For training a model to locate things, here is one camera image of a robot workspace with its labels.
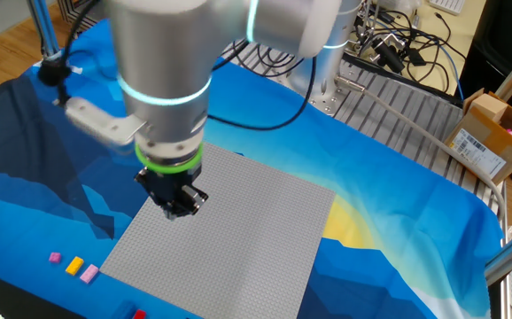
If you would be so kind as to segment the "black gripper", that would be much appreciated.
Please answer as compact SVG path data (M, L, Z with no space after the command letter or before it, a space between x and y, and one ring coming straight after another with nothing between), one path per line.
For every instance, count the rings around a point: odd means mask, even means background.
M208 200L208 195L193 185L201 168L200 164L196 164L179 173L158 173L144 167L136 174L135 181L161 208L166 218L174 220L177 218L174 205L179 204L189 214L196 214Z

